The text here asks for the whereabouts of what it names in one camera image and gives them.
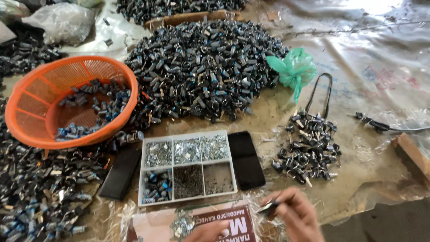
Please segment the human hand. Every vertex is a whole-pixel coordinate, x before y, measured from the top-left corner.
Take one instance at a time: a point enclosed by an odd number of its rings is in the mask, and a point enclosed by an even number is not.
[[[215,242],[229,225],[228,220],[219,220],[198,226],[185,238],[184,242]]]
[[[284,220],[292,242],[325,241],[316,220],[316,210],[299,189],[290,187],[273,192],[261,205],[265,205],[270,199],[279,203],[274,215]]]

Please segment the white plastic bag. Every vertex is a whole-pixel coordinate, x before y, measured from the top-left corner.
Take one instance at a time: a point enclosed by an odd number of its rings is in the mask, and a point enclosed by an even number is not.
[[[0,21],[0,44],[13,40],[16,35],[3,22]]]
[[[4,24],[12,24],[27,16],[30,16],[30,10],[24,4],[14,0],[0,0],[0,21]]]
[[[22,22],[45,30],[45,42],[77,45],[88,36],[94,24],[94,12],[73,3],[43,6]]]

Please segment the concrete floor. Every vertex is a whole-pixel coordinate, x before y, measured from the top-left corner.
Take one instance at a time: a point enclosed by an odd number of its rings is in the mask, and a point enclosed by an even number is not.
[[[430,199],[399,205],[377,204],[347,222],[324,225],[326,242],[428,242],[430,241]]]

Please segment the plastic sorting tray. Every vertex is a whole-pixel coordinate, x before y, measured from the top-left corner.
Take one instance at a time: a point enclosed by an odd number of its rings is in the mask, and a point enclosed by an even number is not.
[[[174,142],[175,140],[187,140],[187,139],[193,139],[193,138],[199,138],[199,143],[201,145],[201,138],[202,137],[211,137],[211,136],[215,136],[215,135],[224,135],[225,136],[225,141],[227,144],[227,154],[228,157],[224,158],[224,159],[218,159],[218,160],[208,160],[208,161],[203,161],[203,152],[201,152],[200,155],[200,161],[199,162],[194,162],[194,163],[185,163],[185,164],[175,164],[174,163]],[[171,156],[171,160],[170,160],[170,164],[169,165],[162,165],[162,166],[154,166],[154,167],[147,167],[146,164],[146,153],[147,153],[147,144],[148,143],[154,143],[154,142],[169,142],[171,145],[171,151],[172,151],[172,156]],[[226,163],[230,166],[230,172],[231,172],[231,182],[233,185],[233,191],[231,192],[222,192],[222,193],[215,193],[215,194],[207,194],[206,193],[206,186],[205,186],[205,172],[203,170],[203,166],[206,165],[213,165],[213,164],[222,164],[222,163]],[[200,165],[201,169],[202,169],[202,181],[203,181],[203,191],[204,191],[204,195],[198,195],[198,196],[194,196],[194,197],[188,197],[188,198],[183,198],[183,199],[175,199],[175,167],[186,167],[186,166],[192,166],[192,165]],[[146,173],[148,171],[158,171],[158,170],[167,170],[167,169],[172,169],[173,172],[173,184],[172,184],[172,188],[173,188],[173,198],[172,200],[168,200],[168,201],[162,201],[162,202],[153,202],[153,203],[143,203],[142,200],[145,198],[145,196],[143,195],[144,190],[145,190],[145,182],[144,182],[144,178],[146,176]],[[236,177],[234,175],[234,170],[233,170],[233,162],[231,160],[231,152],[230,152],[230,146],[228,143],[228,138],[227,138],[227,131],[226,130],[217,130],[217,131],[210,131],[210,132],[201,132],[201,133],[188,133],[188,134],[181,134],[181,135],[173,135],[173,136],[164,136],[164,137],[155,137],[155,138],[145,138],[143,140],[143,144],[142,144],[142,162],[141,162],[141,170],[140,170],[140,179],[139,179],[139,195],[138,195],[138,206],[151,206],[151,205],[160,205],[160,204],[166,204],[166,203],[172,203],[172,202],[180,202],[180,201],[187,201],[187,200],[193,200],[193,199],[200,199],[200,198],[207,198],[207,197],[214,197],[214,196],[222,196],[222,195],[228,195],[228,194],[234,194],[237,193],[237,183],[236,183]]]

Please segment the black phone case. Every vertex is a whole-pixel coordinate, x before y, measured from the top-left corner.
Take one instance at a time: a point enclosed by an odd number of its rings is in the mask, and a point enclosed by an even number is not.
[[[117,201],[124,199],[141,154],[142,150],[136,148],[122,149],[119,152],[101,186],[100,197]]]

